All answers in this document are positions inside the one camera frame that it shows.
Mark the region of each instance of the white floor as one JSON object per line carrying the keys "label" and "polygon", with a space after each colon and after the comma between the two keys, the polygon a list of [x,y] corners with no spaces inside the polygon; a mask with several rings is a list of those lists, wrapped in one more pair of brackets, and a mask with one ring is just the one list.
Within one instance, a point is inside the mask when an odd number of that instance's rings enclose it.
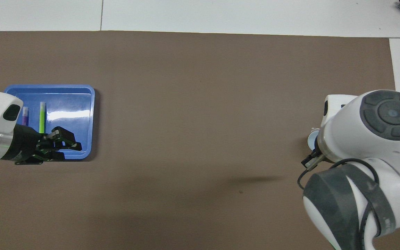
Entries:
{"label": "white floor", "polygon": [[0,0],[0,31],[140,30],[390,38],[400,91],[398,0]]}

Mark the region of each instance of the green highlighter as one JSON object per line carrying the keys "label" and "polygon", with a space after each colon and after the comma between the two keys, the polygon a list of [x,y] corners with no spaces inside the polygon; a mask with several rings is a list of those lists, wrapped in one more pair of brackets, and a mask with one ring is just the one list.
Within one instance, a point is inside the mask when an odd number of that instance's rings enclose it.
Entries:
{"label": "green highlighter", "polygon": [[40,129],[39,133],[44,133],[46,122],[46,103],[40,102]]}

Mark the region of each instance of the cable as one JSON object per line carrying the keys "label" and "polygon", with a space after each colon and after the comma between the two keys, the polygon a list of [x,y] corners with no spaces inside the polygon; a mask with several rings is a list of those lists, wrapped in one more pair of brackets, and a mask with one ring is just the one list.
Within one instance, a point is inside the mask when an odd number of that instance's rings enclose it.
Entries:
{"label": "cable", "polygon": [[299,178],[297,179],[297,185],[299,185],[299,187],[303,190],[304,189],[304,187],[302,186],[302,184],[300,183],[300,180],[302,180],[302,177],[306,174],[306,173],[308,173],[309,171],[306,169],[304,172],[302,172],[300,175],[299,175]]}
{"label": "cable", "polygon": [[[343,159],[343,160],[340,160],[340,161],[334,163],[329,169],[333,169],[337,166],[340,166],[342,164],[345,164],[345,163],[348,163],[351,161],[360,163],[360,164],[364,165],[366,168],[368,168],[371,171],[371,173],[373,174],[374,182],[376,182],[379,185],[379,176],[378,176],[376,170],[373,168],[373,166],[370,165],[370,163],[366,162],[365,160],[361,160],[361,159],[357,159],[357,158],[347,158],[347,159]],[[302,190],[304,189],[304,187],[300,183],[300,180],[302,180],[302,177],[308,172],[310,172],[310,171],[306,169],[304,172],[302,172],[300,174],[299,178],[297,179],[297,185],[299,185],[299,187]],[[364,214],[362,215],[362,220],[360,221],[360,225],[359,225],[360,228],[359,228],[358,233],[359,233],[359,237],[360,237],[360,245],[362,246],[362,250],[365,250],[365,239],[364,239],[365,226],[367,225],[368,215],[371,211],[373,211],[373,208],[372,208],[371,204],[368,203],[367,206],[365,207]],[[374,218],[376,221],[376,225],[379,225],[379,219],[378,219],[376,213],[374,213],[374,211],[373,211],[373,215],[374,215]],[[378,232],[376,233],[375,237],[379,236],[379,234],[381,234],[380,227],[378,228]]]}
{"label": "cable", "polygon": [[374,182],[376,182],[379,185],[379,176],[377,175],[376,170],[373,168],[373,166],[371,166],[365,160],[361,160],[361,159],[357,159],[357,158],[347,158],[347,159],[343,159],[343,160],[340,160],[340,161],[334,163],[333,166],[331,166],[329,169],[335,168],[341,164],[344,164],[344,163],[347,163],[350,161],[360,163],[360,164],[364,165],[366,168],[368,168],[371,171],[371,173],[373,174]]}

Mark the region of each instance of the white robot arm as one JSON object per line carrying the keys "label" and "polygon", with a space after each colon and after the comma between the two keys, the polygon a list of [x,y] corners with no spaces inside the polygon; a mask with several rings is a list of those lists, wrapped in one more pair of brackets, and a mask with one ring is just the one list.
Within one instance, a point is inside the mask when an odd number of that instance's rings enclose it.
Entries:
{"label": "white robot arm", "polygon": [[311,220],[337,250],[373,250],[373,237],[400,227],[400,93],[329,95],[303,190]]}
{"label": "white robot arm", "polygon": [[55,127],[50,134],[16,123],[23,102],[0,92],[0,159],[16,164],[41,164],[43,161],[64,160],[59,149],[81,150],[73,133]]}

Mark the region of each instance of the plastic tray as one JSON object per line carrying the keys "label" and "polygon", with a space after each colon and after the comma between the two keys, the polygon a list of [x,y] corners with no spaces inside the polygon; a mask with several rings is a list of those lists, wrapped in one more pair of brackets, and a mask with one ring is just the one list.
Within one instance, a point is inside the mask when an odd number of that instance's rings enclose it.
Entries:
{"label": "plastic tray", "polygon": [[[20,98],[28,107],[28,126],[39,130],[40,102],[46,103],[45,133],[63,127],[81,142],[82,150],[62,149],[66,159],[84,159],[92,149],[95,90],[82,84],[14,84],[4,92]],[[19,115],[18,124],[22,124]]]}

